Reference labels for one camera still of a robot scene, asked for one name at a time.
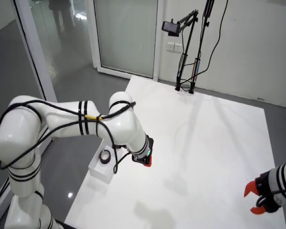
black tape roll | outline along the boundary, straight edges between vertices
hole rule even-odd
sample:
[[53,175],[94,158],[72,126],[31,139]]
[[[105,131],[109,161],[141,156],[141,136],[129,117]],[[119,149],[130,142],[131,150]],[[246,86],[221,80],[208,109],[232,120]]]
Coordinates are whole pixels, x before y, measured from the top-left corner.
[[111,154],[109,150],[105,149],[103,150],[99,155],[100,161],[102,164],[106,165],[110,162]]

electrical socket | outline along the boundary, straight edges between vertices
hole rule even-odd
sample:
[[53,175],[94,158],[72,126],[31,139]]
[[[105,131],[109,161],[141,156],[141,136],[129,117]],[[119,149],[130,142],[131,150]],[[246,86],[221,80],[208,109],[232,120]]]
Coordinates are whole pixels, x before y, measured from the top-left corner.
[[166,49],[167,49],[168,51],[174,51],[174,46],[175,46],[175,43],[173,43],[173,42],[168,42],[168,43],[167,43],[167,46],[166,46]]
[[175,52],[182,52],[182,44],[175,43],[174,51]]

white table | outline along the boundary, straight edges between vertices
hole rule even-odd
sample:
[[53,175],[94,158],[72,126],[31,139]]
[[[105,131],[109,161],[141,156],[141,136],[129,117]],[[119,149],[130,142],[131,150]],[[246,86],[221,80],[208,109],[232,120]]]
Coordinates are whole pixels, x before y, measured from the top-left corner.
[[264,110],[132,77],[126,92],[154,139],[151,168],[129,156],[109,185],[87,173],[66,223],[79,229],[285,229],[256,216],[246,184],[275,166]]

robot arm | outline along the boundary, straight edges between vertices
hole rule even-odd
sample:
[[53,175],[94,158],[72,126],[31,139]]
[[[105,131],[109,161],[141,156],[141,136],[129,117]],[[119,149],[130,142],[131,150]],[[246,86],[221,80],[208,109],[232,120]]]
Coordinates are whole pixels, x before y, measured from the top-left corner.
[[250,192],[260,196],[251,212],[260,215],[276,212],[286,203],[286,163],[261,174],[245,188],[246,197]]
[[[30,96],[18,96],[12,100],[10,105],[31,100],[37,99]],[[109,114],[115,113],[130,103],[132,103],[132,99],[127,93],[115,93],[109,102]],[[94,117],[100,115],[92,101],[51,104]],[[5,114],[0,124],[0,160],[4,164],[10,163],[37,142],[37,136],[41,128],[40,117],[45,120],[50,130],[71,122],[82,121],[82,123],[55,131],[52,134],[54,137],[98,135],[109,144],[111,137],[107,128],[105,128],[106,126],[113,137],[114,143],[126,145],[135,158],[144,158],[151,150],[149,148],[149,138],[143,131],[132,107],[120,115],[102,120],[105,125],[100,125],[96,122],[85,122],[87,120],[85,117],[70,114],[43,103],[31,103],[29,106],[30,108],[21,106],[9,111]],[[32,154],[27,154],[18,160],[13,164],[13,167],[21,168],[27,166],[32,161]]]
[[[5,228],[62,228],[42,204],[41,156],[36,147],[49,135],[103,138],[115,152],[115,173],[121,161],[117,160],[116,145],[126,145],[134,162],[151,166],[153,139],[145,134],[134,104],[129,94],[118,92],[110,98],[109,114],[100,115],[92,101],[49,103],[30,96],[14,98],[0,119],[0,161],[5,164],[0,168],[8,169],[15,194]],[[50,132],[38,139],[43,122]]]

black band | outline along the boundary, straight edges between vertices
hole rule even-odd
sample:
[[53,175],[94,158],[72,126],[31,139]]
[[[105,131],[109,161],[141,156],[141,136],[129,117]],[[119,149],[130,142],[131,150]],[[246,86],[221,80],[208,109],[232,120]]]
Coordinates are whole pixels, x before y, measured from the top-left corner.
[[95,122],[95,134],[96,134],[97,136],[99,136],[97,126],[98,126],[98,124],[99,124],[101,115],[102,115],[102,114],[99,114],[99,116],[96,117],[96,122]]
[[286,189],[286,180],[285,180],[285,172],[284,172],[285,165],[286,165],[286,163],[283,164],[283,166],[282,166],[282,169],[281,169],[281,177],[282,177],[282,181],[283,181],[284,188]]
[[146,149],[146,147],[147,147],[147,136],[145,135],[145,143],[144,143],[144,145],[143,145],[143,147],[142,147],[142,149],[140,149],[139,151],[137,151],[137,152],[131,152],[133,155],[140,155],[141,153],[143,153],[144,152],[144,150]]
[[[78,113],[82,113],[82,101],[78,102]],[[78,125],[80,126],[80,132],[81,135],[84,135],[84,132],[82,131],[82,123],[78,123]]]
[[27,167],[25,167],[25,168],[14,168],[13,166],[10,166],[10,167],[13,168],[13,169],[17,169],[17,170],[27,169],[28,167],[30,167],[31,165],[33,165],[34,161],[35,161],[35,154],[34,154],[34,159],[33,159],[32,163],[31,163],[29,166],[27,166]]
[[[108,152],[108,154],[109,154],[107,159],[103,159],[103,158],[102,158],[102,154],[103,154],[104,152]],[[108,164],[108,163],[110,162],[111,153],[109,152],[109,150],[105,149],[105,150],[103,150],[103,151],[100,153],[99,158],[100,158],[100,162],[101,162],[102,164],[106,165],[106,164]]]
[[34,107],[32,107],[31,105],[26,104],[25,106],[26,106],[27,108],[31,109],[33,112],[35,112],[35,114],[38,116],[40,122],[42,123],[41,114],[40,114]]
[[48,229],[51,229],[53,226],[53,216],[52,216],[52,213],[51,213],[51,221],[50,221],[50,224],[48,226]]
[[34,177],[36,177],[36,175],[37,175],[37,174],[39,173],[39,171],[40,171],[40,168],[41,168],[41,163],[39,164],[39,166],[38,166],[37,169],[35,170],[36,173],[35,173],[33,176],[31,176],[31,177],[29,177],[29,178],[27,178],[27,179],[18,179],[18,178],[15,178],[15,177],[14,177],[15,174],[12,174],[10,170],[9,170],[9,175],[10,175],[10,178],[12,178],[12,179],[15,180],[15,181],[18,181],[18,182],[26,182],[26,181],[32,180]]
[[280,191],[282,191],[282,186],[281,186],[280,177],[279,177],[279,170],[280,170],[280,168],[281,168],[281,166],[279,168],[277,168],[277,171],[276,171],[276,182],[277,182],[278,189]]
[[128,101],[126,101],[126,100],[116,101],[116,102],[114,102],[113,104],[111,104],[111,106],[109,107],[109,110],[110,110],[114,105],[117,105],[117,104],[127,104],[127,105],[130,105],[130,102],[128,102]]
[[32,171],[31,173],[28,173],[28,174],[26,174],[26,175],[17,175],[17,174],[14,174],[13,172],[11,172],[10,169],[8,169],[8,170],[9,170],[9,173],[12,174],[14,177],[27,178],[27,177],[32,176],[32,175],[38,170],[38,168],[39,168],[40,166],[41,166],[41,162],[39,163],[39,165],[37,166],[37,168],[36,168],[34,171]]
[[[88,105],[88,101],[84,102],[84,115],[87,115],[87,105]],[[86,129],[86,134],[89,134],[89,128],[88,128],[88,122],[85,122],[85,129]]]
[[35,191],[35,193],[38,195],[38,196],[40,196],[40,198],[43,200],[43,196],[42,196],[42,194],[39,192],[39,191]]

